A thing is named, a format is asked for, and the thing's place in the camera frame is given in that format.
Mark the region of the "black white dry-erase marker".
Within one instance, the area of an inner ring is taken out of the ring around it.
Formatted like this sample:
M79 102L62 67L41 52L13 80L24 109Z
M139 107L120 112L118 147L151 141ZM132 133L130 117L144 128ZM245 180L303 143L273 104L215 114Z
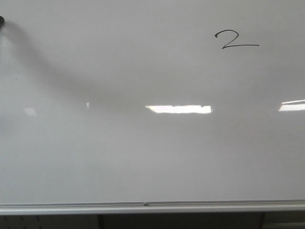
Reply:
M5 19L2 16L0 16L0 29L4 26L4 24L5 24Z

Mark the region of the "white whiteboard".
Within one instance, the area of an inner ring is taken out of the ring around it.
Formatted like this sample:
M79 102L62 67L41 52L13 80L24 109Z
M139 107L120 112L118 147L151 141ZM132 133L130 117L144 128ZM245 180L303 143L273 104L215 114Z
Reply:
M3 0L2 204L305 197L302 0Z

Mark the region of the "grey perforated cabinet panel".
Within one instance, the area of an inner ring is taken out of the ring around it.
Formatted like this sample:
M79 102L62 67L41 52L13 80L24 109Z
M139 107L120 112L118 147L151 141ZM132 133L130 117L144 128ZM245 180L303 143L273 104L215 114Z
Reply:
M1 216L2 229L98 229L95 215Z

